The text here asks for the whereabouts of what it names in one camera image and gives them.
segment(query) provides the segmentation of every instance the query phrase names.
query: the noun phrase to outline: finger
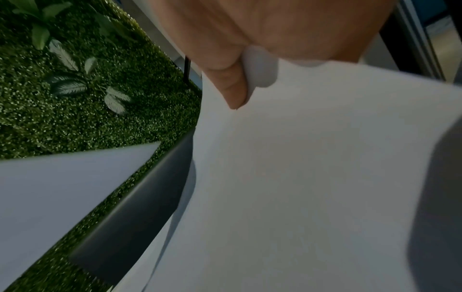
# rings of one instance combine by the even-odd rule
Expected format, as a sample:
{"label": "finger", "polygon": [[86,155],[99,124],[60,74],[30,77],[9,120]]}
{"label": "finger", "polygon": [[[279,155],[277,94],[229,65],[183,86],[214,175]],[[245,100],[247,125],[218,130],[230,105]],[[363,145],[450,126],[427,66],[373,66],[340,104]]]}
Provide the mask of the finger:
{"label": "finger", "polygon": [[247,100],[247,79],[241,58],[225,69],[203,69],[207,77],[223,95],[231,109],[238,109]]}

